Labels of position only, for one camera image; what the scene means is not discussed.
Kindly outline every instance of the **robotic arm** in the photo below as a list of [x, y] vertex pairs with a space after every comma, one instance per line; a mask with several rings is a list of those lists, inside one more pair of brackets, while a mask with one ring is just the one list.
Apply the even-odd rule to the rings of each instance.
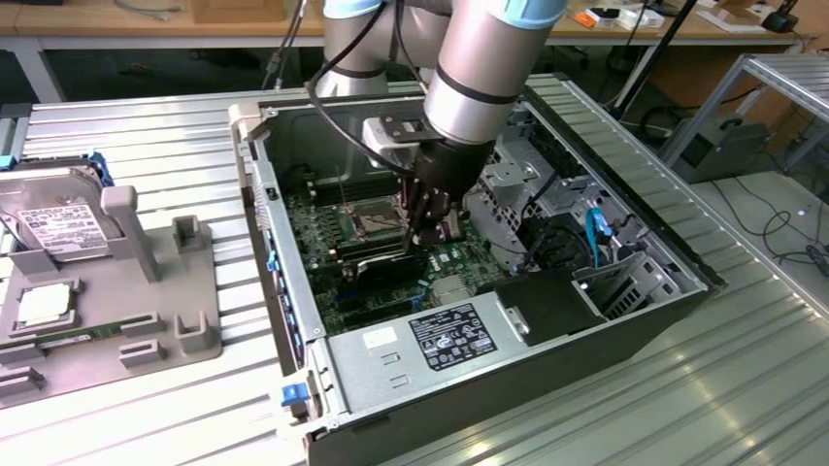
[[[423, 119], [399, 123], [407, 129], [392, 131], [414, 146], [407, 162], [414, 175], [402, 179], [400, 195], [408, 212], [407, 245], [432, 244], [454, 238], [456, 206], [483, 170], [566, 0], [390, 3], [364, 40], [323, 76], [318, 92], [331, 96], [386, 91], [383, 64], [402, 61], [402, 48], [414, 66], [434, 68]], [[327, 1], [328, 60], [351, 44], [380, 4], [382, 0]], [[398, 44], [392, 27], [402, 4], [403, 44]], [[378, 129], [380, 118], [372, 119], [364, 135]], [[416, 134], [426, 136], [412, 140]], [[388, 156], [388, 151], [379, 150], [379, 155]]]

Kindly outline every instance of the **hard drive label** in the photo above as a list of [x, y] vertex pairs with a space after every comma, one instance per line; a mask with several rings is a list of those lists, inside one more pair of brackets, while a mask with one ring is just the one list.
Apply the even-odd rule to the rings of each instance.
[[17, 215], [40, 247], [51, 254], [89, 250], [107, 245], [101, 225], [85, 204], [19, 211]]

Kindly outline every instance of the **motherboard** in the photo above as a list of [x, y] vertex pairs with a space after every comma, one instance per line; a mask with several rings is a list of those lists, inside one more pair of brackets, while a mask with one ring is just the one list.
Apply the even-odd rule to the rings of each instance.
[[462, 239], [403, 251], [406, 221], [394, 196], [287, 210], [318, 309], [331, 335], [451, 304], [504, 271], [468, 218]]

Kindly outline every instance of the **black cable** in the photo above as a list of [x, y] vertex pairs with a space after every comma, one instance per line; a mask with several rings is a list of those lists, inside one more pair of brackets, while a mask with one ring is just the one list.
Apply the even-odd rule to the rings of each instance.
[[[754, 92], [755, 90], [759, 90], [761, 87], [763, 87], [762, 84], [755, 85], [749, 90], [742, 92], [739, 95], [735, 95], [735, 96], [729, 97], [727, 99], [722, 100], [719, 102], [719, 105], [730, 104], [731, 102], [742, 99], [751, 92]], [[679, 105], [661, 105], [661, 106], [651, 107], [650, 109], [647, 109], [647, 112], [645, 112], [645, 114], [642, 115], [642, 118], [638, 120], [638, 130], [639, 130], [639, 132], [642, 134], [642, 138], [645, 139], [645, 141], [647, 141], [650, 144], [662, 144], [662, 143], [665, 143], [669, 140], [669, 138], [666, 136], [654, 135], [649, 131], [650, 119], [654, 116], [657, 116], [658, 114], [665, 114], [666, 116], [669, 116], [671, 118], [671, 120], [674, 121], [674, 126], [677, 126], [678, 123], [683, 119], [683, 116], [679, 114], [679, 111], [683, 111], [683, 110], [697, 110], [701, 107], [702, 107], [702, 104], [699, 104], [699, 105], [689, 105], [689, 106], [685, 106], [685, 107], [682, 107]]]
[[490, 243], [490, 245], [492, 245], [494, 247], [496, 247], [499, 250], [504, 250], [506, 252], [511, 252], [512, 254], [526, 254], [526, 252], [522, 252], [521, 250], [511, 250], [510, 248], [507, 248], [506, 246], [499, 245], [498, 243], [495, 243], [492, 240], [490, 240], [487, 238], [487, 242]]
[[287, 25], [287, 30], [283, 35], [283, 41], [280, 42], [280, 46], [271, 53], [271, 59], [268, 60], [268, 65], [266, 67], [264, 79], [262, 80], [262, 90], [268, 87], [268, 81], [274, 76], [274, 73], [279, 71], [283, 65], [283, 54], [287, 48], [287, 43], [291, 42], [291, 31], [294, 28], [296, 31], [299, 30], [299, 22], [302, 21], [302, 0], [296, 2], [296, 8], [294, 10], [294, 14], [290, 17], [290, 24]]
[[542, 196], [545, 195], [546, 191], [553, 186], [553, 183], [555, 183], [555, 180], [558, 180], [558, 177], [553, 173], [549, 176], [549, 178], [546, 179], [546, 182], [542, 185], [542, 189], [539, 189], [539, 192], [537, 192], [533, 196], [530, 196], [530, 199], [527, 199], [527, 203], [523, 205], [523, 208], [521, 209], [521, 215], [518, 216], [518, 219], [521, 220], [522, 223], [523, 223], [523, 216], [526, 215], [527, 211], [530, 210], [530, 206], [535, 202], [538, 202], [538, 200], [542, 198]]
[[[302, 8], [303, 8], [302, 0], [299, 0], [299, 4], [296, 5], [298, 11], [302, 10]], [[276, 73], [276, 80], [275, 80], [276, 88], [280, 88], [283, 86], [284, 68], [287, 68], [290, 50], [294, 47], [294, 41], [296, 40], [296, 34], [299, 34], [299, 26], [302, 25], [302, 18], [304, 18], [304, 15], [300, 14], [299, 19], [296, 20], [296, 23], [292, 24], [292, 30], [290, 31], [290, 38], [287, 40], [287, 46], [284, 47], [283, 56], [280, 58], [280, 69]]]
[[406, 5], [403, 0], [398, 0], [394, 6], [394, 38], [398, 41], [398, 47], [400, 48], [400, 52], [403, 53], [403, 58], [406, 59], [406, 65], [410, 68], [410, 72], [412, 73], [414, 80], [420, 85], [423, 89], [427, 88], [426, 82], [419, 76], [419, 72], [416, 71], [415, 64], [412, 63], [412, 58], [410, 57], [410, 53], [406, 50], [406, 44], [403, 44], [403, 13], [406, 12]]
[[[635, 19], [635, 24], [633, 25], [631, 34], [627, 36], [627, 40], [625, 41], [625, 45], [622, 47], [622, 53], [621, 53], [622, 58], [625, 58], [625, 53], [627, 52], [627, 49], [631, 46], [633, 36], [635, 36], [635, 30], [638, 29], [638, 24], [641, 23], [642, 17], [645, 16], [645, 10], [647, 10], [646, 1], [642, 3], [642, 9], [638, 12], [638, 18]], [[605, 64], [609, 66], [610, 69], [615, 70], [615, 68], [610, 66], [609, 62], [605, 62]], [[605, 75], [605, 81], [602, 82], [601, 87], [598, 88], [598, 93], [595, 95], [595, 102], [601, 102], [601, 97], [605, 93], [605, 87], [607, 86], [607, 82], [610, 81], [610, 76], [611, 76], [610, 73]]]
[[[782, 230], [787, 226], [789, 228], [794, 229], [801, 235], [804, 235], [810, 242], [816, 242], [817, 244], [820, 244], [820, 242], [816, 241], [814, 239], [812, 239], [812, 237], [809, 235], [806, 235], [791, 224], [791, 213], [789, 211], [778, 211], [777, 208], [774, 207], [774, 205], [770, 202], [767, 202], [765, 199], [762, 199], [762, 197], [758, 196], [757, 193], [754, 193], [754, 191], [751, 191], [747, 188], [747, 186], [745, 184], [742, 184], [742, 182], [738, 179], [734, 179], [734, 180], [737, 180], [737, 182], [739, 183], [742, 188], [746, 190], [746, 192], [749, 192], [749, 194], [751, 194], [754, 197], [757, 197], [771, 208], [771, 210], [774, 211], [774, 215], [770, 217], [770, 219], [767, 220], [767, 222], [763, 225], [763, 231], [759, 232], [759, 233], [755, 232], [755, 231], [751, 231], [746, 227], [745, 223], [742, 222], [742, 219], [739, 218], [739, 215], [737, 214], [734, 206], [731, 205], [730, 201], [727, 200], [727, 197], [725, 196], [725, 193], [719, 189], [719, 186], [717, 185], [717, 182], [711, 182], [711, 185], [714, 186], [714, 188], [717, 189], [717, 192], [719, 193], [719, 197], [722, 198], [722, 201], [725, 201], [725, 205], [730, 209], [730, 212], [734, 215], [734, 218], [737, 219], [737, 223], [739, 224], [739, 227], [743, 229], [743, 231], [746, 233], [749, 233], [750, 235], [757, 236], [757, 237], [763, 239], [765, 249], [771, 253], [771, 259], [778, 259], [778, 263], [779, 264], [782, 264], [783, 260], [787, 260], [787, 261], [795, 262], [798, 264], [814, 265], [816, 266], [813, 261], [804, 261], [804, 260], [793, 259], [790, 257], [791, 255], [808, 255], [805, 252], [801, 252], [801, 251], [777, 252], [774, 250], [774, 248], [771, 247], [770, 243], [769, 243], [767, 237], [771, 234], [777, 233], [779, 230]], [[769, 227], [770, 227], [770, 225], [771, 225], [771, 223], [774, 222], [775, 219], [781, 220], [781, 224], [775, 228], [769, 229]]]
[[523, 266], [521, 267], [519, 271], [526, 270], [526, 268], [530, 265], [530, 262], [533, 261], [533, 255], [535, 254], [535, 251], [539, 249], [539, 247], [545, 243], [546, 238], [549, 237], [549, 234], [555, 231], [565, 233], [566, 235], [569, 235], [571, 238], [575, 239], [575, 242], [578, 243], [579, 248], [582, 249], [582, 254], [585, 255], [585, 261], [586, 261], [585, 266], [586, 267], [590, 266], [593, 256], [590, 254], [590, 248], [589, 248], [587, 242], [585, 241], [585, 238], [582, 238], [582, 235], [579, 235], [575, 231], [573, 231], [570, 228], [565, 226], [553, 225], [545, 228], [545, 233], [542, 234], [539, 239], [535, 240], [535, 243], [530, 246], [530, 249], [527, 250], [527, 253], [525, 255]]
[[334, 68], [334, 66], [336, 66], [336, 64], [342, 61], [342, 59], [348, 55], [348, 53], [351, 53], [351, 51], [360, 44], [360, 42], [368, 35], [368, 31], [371, 30], [371, 28], [376, 24], [376, 21], [379, 20], [379, 16], [382, 15], [384, 8], [386, 8], [386, 4], [380, 3], [379, 7], [376, 8], [376, 11], [374, 12], [374, 15], [371, 16], [371, 19], [368, 20], [368, 22], [366, 23], [366, 26], [363, 27], [363, 30], [360, 31], [360, 33], [356, 35], [356, 37], [351, 41], [351, 44], [348, 44], [346, 48], [342, 50], [342, 52], [323, 65], [320, 70], [314, 75], [314, 78], [311, 78], [311, 81], [308, 81], [308, 83], [306, 84], [306, 89], [308, 91], [308, 100], [311, 101], [314, 108], [320, 114], [320, 117], [323, 117], [323, 120], [327, 122], [327, 124], [331, 125], [331, 127], [342, 135], [346, 141], [348, 141], [348, 143], [351, 143], [354, 147], [358, 148], [358, 150], [363, 153], [363, 155], [368, 159], [371, 159], [374, 162], [376, 162], [382, 167], [387, 168], [388, 170], [391, 170], [394, 173], [396, 173], [398, 175], [403, 177], [410, 177], [415, 174], [412, 170], [403, 168], [399, 165], [390, 162], [376, 152], [374, 152], [374, 150], [371, 150], [368, 146], [366, 146], [363, 141], [355, 138], [354, 135], [348, 133], [348, 131], [346, 131], [346, 129], [339, 125], [336, 120], [327, 113], [326, 108], [323, 106], [323, 102], [320, 101], [320, 97], [316, 95], [316, 86], [320, 82], [320, 78]]
[[[757, 194], [757, 193], [755, 193], [751, 189], [749, 189], [749, 187], [747, 187], [745, 184], [742, 184], [742, 181], [741, 181], [738, 178], [734, 178], [734, 180], [737, 181], [737, 183], [739, 184], [739, 186], [742, 186], [742, 188], [745, 189], [745, 191], [746, 191], [749, 194], [751, 194], [751, 195], [753, 195], [753, 196], [754, 196], [754, 197], [755, 197], [755, 198], [757, 198], [761, 202], [763, 202], [763, 203], [769, 206], [769, 208], [770, 208], [770, 209], [771, 209], [775, 213], [777, 213], [777, 212], [786, 212], [786, 211], [777, 211], [777, 208], [774, 207], [774, 205], [773, 205], [770, 202], [767, 202], [765, 199], [762, 199], [762, 197], [761, 197], [761, 196], [759, 196], [759, 195], [758, 195], [758, 194]], [[802, 236], [804, 238], [806, 238], [806, 240], [808, 240], [808, 241], [810, 241], [810, 242], [813, 242], [813, 243], [816, 243], [816, 244], [818, 244], [818, 245], [820, 245], [820, 242], [818, 242], [817, 240], [814, 240], [814, 238], [812, 238], [812, 237], [810, 237], [806, 233], [804, 233], [804, 231], [802, 231], [802, 230], [801, 230], [797, 226], [794, 226], [794, 225], [791, 225], [791, 224], [790, 224], [790, 225], [789, 225], [789, 227], [790, 227], [794, 231], [797, 231], [797, 232], [801, 234], [801, 236]]]
[[820, 204], [817, 204], [817, 229], [814, 231], [814, 242], [822, 245], [822, 243], [820, 242], [820, 223], [824, 219], [824, 200], [821, 198], [818, 199]]

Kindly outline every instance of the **warning label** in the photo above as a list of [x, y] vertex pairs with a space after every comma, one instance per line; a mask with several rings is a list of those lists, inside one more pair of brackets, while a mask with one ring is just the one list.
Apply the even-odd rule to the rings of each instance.
[[410, 320], [426, 364], [434, 371], [498, 349], [471, 304]]

